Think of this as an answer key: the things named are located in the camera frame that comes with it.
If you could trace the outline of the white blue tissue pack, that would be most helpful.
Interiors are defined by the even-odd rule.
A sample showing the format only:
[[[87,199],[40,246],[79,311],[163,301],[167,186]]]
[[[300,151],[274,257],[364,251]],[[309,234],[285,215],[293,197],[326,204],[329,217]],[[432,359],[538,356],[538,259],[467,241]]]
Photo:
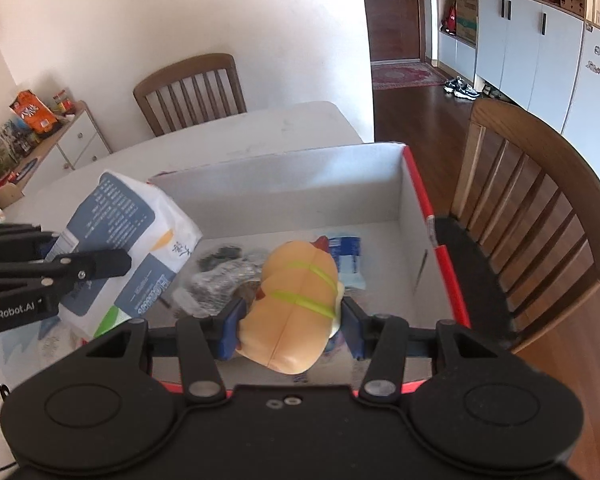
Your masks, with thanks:
[[[60,300],[62,322],[86,340],[140,318],[166,291],[202,237],[155,186],[104,172],[46,259],[84,256],[88,268]]]

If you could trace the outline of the silver white foil packet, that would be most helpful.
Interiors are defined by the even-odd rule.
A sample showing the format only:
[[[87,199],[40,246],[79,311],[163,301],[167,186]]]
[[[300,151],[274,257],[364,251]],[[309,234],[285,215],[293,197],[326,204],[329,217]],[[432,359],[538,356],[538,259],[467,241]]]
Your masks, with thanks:
[[[250,307],[261,285],[265,259],[264,252],[247,252],[211,270],[182,276],[171,292],[172,307],[195,318],[217,315],[234,299]]]

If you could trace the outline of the blue wafer packet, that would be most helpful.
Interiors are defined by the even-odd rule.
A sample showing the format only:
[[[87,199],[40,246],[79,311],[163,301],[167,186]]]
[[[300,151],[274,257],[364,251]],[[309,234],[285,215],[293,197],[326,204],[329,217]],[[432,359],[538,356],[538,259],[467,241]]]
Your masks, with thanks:
[[[362,275],[361,239],[351,233],[329,234],[328,251],[345,288],[366,289]]]

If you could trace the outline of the yellow plush toy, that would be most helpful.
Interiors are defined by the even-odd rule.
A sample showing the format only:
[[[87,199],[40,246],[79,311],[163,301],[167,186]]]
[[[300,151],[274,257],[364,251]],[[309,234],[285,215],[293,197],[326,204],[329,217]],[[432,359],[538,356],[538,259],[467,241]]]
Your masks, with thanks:
[[[327,237],[278,246],[266,258],[256,299],[238,323],[237,352],[276,373],[306,372],[339,330],[342,297]]]

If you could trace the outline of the clear bag black snack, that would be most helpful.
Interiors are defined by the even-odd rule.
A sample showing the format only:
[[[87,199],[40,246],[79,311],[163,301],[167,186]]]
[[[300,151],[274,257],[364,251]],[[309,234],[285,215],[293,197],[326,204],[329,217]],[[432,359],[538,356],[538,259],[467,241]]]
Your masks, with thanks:
[[[209,272],[220,264],[242,258],[242,248],[235,245],[222,245],[206,252],[197,260],[201,272]]]

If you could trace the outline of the white sideboard cabinet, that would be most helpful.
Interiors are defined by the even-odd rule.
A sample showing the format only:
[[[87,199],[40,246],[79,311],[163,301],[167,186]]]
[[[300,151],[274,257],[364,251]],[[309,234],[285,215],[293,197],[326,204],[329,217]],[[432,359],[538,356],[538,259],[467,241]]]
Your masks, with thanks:
[[[32,196],[52,183],[112,153],[84,101],[76,103],[76,114],[62,128],[43,140],[0,185],[0,208]]]

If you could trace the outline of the red cardboard box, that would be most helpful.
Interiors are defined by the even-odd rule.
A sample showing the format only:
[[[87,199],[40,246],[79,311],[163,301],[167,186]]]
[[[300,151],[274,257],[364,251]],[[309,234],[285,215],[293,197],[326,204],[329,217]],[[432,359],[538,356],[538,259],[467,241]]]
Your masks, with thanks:
[[[200,267],[234,248],[260,263],[291,240],[326,238],[347,294],[368,314],[431,328],[463,321],[449,256],[434,238],[422,178],[396,143],[317,148],[166,174],[156,185],[202,233],[193,257],[147,312],[151,326],[207,316],[251,292],[238,274],[205,285]]]

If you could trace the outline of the orange snack bag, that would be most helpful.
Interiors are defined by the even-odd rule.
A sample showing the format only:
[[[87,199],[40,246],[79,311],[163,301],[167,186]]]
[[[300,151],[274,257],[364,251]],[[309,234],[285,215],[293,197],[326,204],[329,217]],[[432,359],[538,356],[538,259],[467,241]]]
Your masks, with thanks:
[[[38,136],[51,136],[61,129],[60,120],[30,90],[20,91],[9,108]]]

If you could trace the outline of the right wooden chair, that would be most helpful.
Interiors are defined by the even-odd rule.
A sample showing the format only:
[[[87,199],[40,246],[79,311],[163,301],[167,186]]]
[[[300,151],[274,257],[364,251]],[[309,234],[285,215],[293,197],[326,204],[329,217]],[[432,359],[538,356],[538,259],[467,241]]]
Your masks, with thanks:
[[[600,289],[600,179],[541,119],[480,98],[434,236],[469,324],[519,351]]]

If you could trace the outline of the wooden chair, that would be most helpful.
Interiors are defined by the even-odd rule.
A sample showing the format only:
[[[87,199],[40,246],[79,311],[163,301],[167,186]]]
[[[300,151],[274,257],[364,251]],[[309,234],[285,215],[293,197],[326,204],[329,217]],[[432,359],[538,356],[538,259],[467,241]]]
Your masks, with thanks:
[[[469,324],[519,351],[600,289],[600,179],[541,119],[480,98],[434,236]]]
[[[234,56],[209,53],[160,68],[133,96],[155,136],[247,111]]]

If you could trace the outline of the far wooden chair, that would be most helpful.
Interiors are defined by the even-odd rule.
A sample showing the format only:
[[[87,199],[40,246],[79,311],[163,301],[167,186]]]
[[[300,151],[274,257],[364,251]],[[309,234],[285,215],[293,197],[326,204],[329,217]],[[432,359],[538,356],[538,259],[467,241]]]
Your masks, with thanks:
[[[234,56],[209,53],[160,68],[133,96],[155,136],[247,111]]]

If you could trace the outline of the pair of sneakers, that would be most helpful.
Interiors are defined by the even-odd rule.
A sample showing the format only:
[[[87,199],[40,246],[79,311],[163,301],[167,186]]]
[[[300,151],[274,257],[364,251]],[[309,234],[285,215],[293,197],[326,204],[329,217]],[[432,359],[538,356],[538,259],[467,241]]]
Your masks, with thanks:
[[[468,84],[467,81],[464,81],[462,77],[455,77],[449,79],[444,85],[443,90],[447,94],[452,94],[457,99],[467,100],[467,101],[475,101],[481,96],[481,93],[478,92],[471,84]]]

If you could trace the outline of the red patterned rug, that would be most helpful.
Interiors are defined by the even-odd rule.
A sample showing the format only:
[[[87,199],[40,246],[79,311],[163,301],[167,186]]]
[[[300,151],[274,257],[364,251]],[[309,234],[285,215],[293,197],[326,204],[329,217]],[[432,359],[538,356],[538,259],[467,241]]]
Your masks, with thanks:
[[[434,66],[419,61],[391,61],[372,64],[374,90],[442,86],[445,76]]]

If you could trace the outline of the white storage cupboards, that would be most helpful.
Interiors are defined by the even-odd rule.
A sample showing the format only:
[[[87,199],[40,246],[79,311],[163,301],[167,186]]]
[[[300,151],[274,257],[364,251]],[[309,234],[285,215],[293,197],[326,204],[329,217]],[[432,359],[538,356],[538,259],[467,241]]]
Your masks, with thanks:
[[[562,134],[600,177],[600,0],[438,0],[434,60]]]

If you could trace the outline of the dark wooden door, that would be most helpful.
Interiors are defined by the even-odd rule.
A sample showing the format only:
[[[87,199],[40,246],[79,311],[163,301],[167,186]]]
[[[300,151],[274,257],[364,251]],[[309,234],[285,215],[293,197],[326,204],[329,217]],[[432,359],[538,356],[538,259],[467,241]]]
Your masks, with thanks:
[[[364,3],[373,62],[424,58],[424,0],[364,0]]]

